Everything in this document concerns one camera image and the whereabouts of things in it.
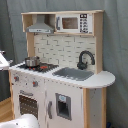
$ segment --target sink basin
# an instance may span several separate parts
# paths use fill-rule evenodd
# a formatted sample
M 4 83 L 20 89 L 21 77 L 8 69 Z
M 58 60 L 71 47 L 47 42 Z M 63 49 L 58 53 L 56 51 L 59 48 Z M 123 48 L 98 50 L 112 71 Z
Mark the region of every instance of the sink basin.
M 94 73 L 91 71 L 79 70 L 74 68 L 62 68 L 53 73 L 54 76 L 63 77 L 67 79 L 84 81 L 92 76 Z

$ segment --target oven window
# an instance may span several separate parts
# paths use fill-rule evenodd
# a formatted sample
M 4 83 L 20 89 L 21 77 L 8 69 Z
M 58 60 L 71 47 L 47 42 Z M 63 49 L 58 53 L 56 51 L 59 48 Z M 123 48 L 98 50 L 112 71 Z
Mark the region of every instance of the oven window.
M 33 114 L 38 119 L 37 101 L 22 95 L 19 95 L 20 114 Z
M 62 18 L 63 29 L 78 29 L 77 18 Z

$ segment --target ice dispenser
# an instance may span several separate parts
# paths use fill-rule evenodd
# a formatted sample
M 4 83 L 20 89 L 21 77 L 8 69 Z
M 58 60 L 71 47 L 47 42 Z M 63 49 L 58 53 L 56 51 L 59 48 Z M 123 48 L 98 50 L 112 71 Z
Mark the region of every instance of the ice dispenser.
M 71 98 L 56 93 L 56 112 L 57 116 L 72 120 L 71 118 Z

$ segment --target countertop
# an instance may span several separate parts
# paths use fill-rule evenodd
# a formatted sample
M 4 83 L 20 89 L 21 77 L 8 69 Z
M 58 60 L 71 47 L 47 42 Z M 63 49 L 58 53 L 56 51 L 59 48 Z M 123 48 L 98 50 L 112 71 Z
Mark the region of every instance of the countertop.
M 32 75 L 41 76 L 44 79 L 66 82 L 73 86 L 89 88 L 89 89 L 107 87 L 107 86 L 112 85 L 115 82 L 115 76 L 108 71 L 101 71 L 100 73 L 94 74 L 84 81 L 76 81 L 76 80 L 71 80 L 71 79 L 62 78 L 62 77 L 52 75 L 53 72 L 64 68 L 63 66 L 59 66 L 51 71 L 48 71 L 47 73 L 38 73 L 38 72 L 33 72 L 33 71 L 17 68 L 17 66 L 22 65 L 22 64 L 24 64 L 24 63 L 12 66 L 9 69 L 24 72 L 24 73 L 29 73 Z

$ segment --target backsplash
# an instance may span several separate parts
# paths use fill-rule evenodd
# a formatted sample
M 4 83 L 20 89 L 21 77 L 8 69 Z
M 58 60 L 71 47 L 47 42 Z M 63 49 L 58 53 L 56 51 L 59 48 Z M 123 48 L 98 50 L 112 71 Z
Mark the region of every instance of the backsplash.
M 44 35 L 34 36 L 35 55 L 41 62 L 77 68 L 82 51 L 90 51 L 95 57 L 95 37 Z M 83 62 L 88 62 L 88 69 L 95 70 L 88 55 L 83 55 Z

